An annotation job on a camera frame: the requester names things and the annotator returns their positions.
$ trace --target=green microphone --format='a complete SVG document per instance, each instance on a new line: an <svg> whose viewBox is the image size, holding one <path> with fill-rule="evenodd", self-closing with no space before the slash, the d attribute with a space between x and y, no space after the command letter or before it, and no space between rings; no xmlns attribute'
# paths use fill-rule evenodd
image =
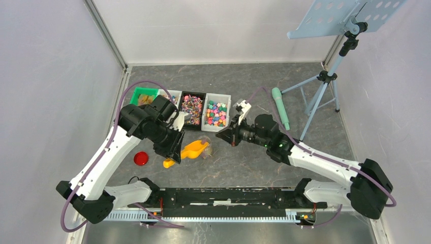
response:
<svg viewBox="0 0 431 244"><path fill-rule="evenodd" d="M287 118L282 100L282 93L277 87L272 89L272 98L274 98L275 104L277 105L277 110L279 111L280 119L282 120L284 128L286 128L286 130L290 130L289 119Z"/></svg>

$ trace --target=gray floor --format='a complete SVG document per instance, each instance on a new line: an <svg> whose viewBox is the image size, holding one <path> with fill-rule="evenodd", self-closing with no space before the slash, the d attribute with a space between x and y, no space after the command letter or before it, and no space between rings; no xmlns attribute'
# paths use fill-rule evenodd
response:
<svg viewBox="0 0 431 244"><path fill-rule="evenodd" d="M238 64L134 67L129 84L143 79L156 80L168 89L192 92L229 94L232 102L247 99L260 86L288 88L317 75L320 64ZM305 87L309 99L318 82ZM130 102L132 91L125 104ZM323 101L330 100L330 90ZM300 90L283 96L290 120L290 133L298 138L307 121ZM261 113L268 113L266 95L259 92L251 102L249 123ZM169 169L163 158L152 151L151 142L142 141L118 167L108 185L128 182L132 176L148 177L160 187L234 187L234 186L295 186L302 178L327 180L305 169L273 162L265 149L242 142L238 147L215 137L214 133L187 131L183 147L200 135L212 139L214 155L209 159L185 159ZM353 159L340 115L334 104L318 110L304 139L309 146L323 152ZM149 162L136 166L133 156L145 151ZM333 213L318 213L317 222L324 222ZM375 243L370 222L353 213L344 212L332 224L315 230L300 230L292 224L275 223L184 223L185 230L146 229L133 222L101 222L89 225L83 243Z"/></svg>
<svg viewBox="0 0 431 244"><path fill-rule="evenodd" d="M318 63L134 67L129 84L150 79L161 82L168 89L229 94L234 103L239 99L248 99L260 86L288 88L318 74L321 70L322 67ZM309 99L319 85L316 81L305 87ZM130 102L132 93L133 90L127 95L125 104ZM332 94L328 90L322 101L331 98ZM308 119L303 112L304 102L300 90L290 91L283 96L283 100L287 105L290 133L298 138ZM249 124L258 114L268 113L270 110L267 96L262 91L251 104ZM334 107L332 103L316 112L304 142L317 150L353 159L340 115L335 113ZM231 110L230 116L234 115L235 110ZM180 165L165 169L164 159L152 151L150 141L144 140L125 158L108 185L126 184L134 175L148 177L160 187L287 187L295 186L305 177L327 180L308 170L272 161L263 147L246 142L242 142L238 147L231 147L225 141L216 138L214 133L187 131L183 147L200 135L207 135L212 140L214 154L211 158L184 159ZM133 157L139 151L145 151L149 155L149 162L145 166L140 167L133 163Z"/></svg>

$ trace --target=white enclosure panel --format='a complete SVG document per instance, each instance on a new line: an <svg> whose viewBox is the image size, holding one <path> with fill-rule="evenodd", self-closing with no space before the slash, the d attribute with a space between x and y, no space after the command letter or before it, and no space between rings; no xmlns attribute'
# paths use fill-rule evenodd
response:
<svg viewBox="0 0 431 244"><path fill-rule="evenodd" d="M398 206L383 211L391 243L431 238L430 9L407 1L376 33L359 35L337 71L354 153L376 160L394 186Z"/></svg>
<svg viewBox="0 0 431 244"><path fill-rule="evenodd" d="M95 0L130 64L321 61L334 37L289 40L313 0Z"/></svg>
<svg viewBox="0 0 431 244"><path fill-rule="evenodd" d="M0 243L65 243L55 187L105 138L122 70L80 0L2 1L0 33Z"/></svg>

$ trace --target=colorful candy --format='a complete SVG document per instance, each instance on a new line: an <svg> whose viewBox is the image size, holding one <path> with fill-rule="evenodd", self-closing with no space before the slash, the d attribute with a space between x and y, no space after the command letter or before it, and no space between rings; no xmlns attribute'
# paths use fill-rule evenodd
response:
<svg viewBox="0 0 431 244"><path fill-rule="evenodd" d="M187 112L192 115L190 121L186 124L198 125L200 124L200 115L202 113L202 100L196 96L186 95L181 105L181 111Z"/></svg>
<svg viewBox="0 0 431 244"><path fill-rule="evenodd" d="M226 104L208 101L205 124L218 127L226 126L226 112Z"/></svg>

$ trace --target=red lid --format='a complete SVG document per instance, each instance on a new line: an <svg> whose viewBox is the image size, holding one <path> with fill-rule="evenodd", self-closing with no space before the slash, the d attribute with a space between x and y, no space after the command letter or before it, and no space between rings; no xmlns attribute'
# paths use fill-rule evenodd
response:
<svg viewBox="0 0 431 244"><path fill-rule="evenodd" d="M148 162L148 154L144 151L140 151L135 155L133 161L135 161L136 165L145 165Z"/></svg>

